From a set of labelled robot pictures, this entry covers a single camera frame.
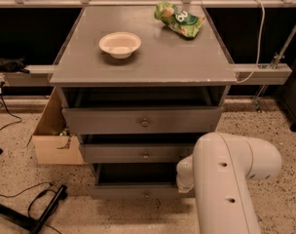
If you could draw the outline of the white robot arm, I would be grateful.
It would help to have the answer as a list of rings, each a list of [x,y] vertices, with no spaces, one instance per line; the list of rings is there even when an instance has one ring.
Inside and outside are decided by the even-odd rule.
[[[200,234],[261,234],[246,182],[274,178],[281,165],[266,140],[209,133],[177,164],[176,183],[195,192]]]

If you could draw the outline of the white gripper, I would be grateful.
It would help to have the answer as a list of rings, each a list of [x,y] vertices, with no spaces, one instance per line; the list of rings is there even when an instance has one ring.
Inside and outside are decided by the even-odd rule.
[[[176,184],[179,193],[188,193],[194,188],[192,155],[180,160],[176,165]]]

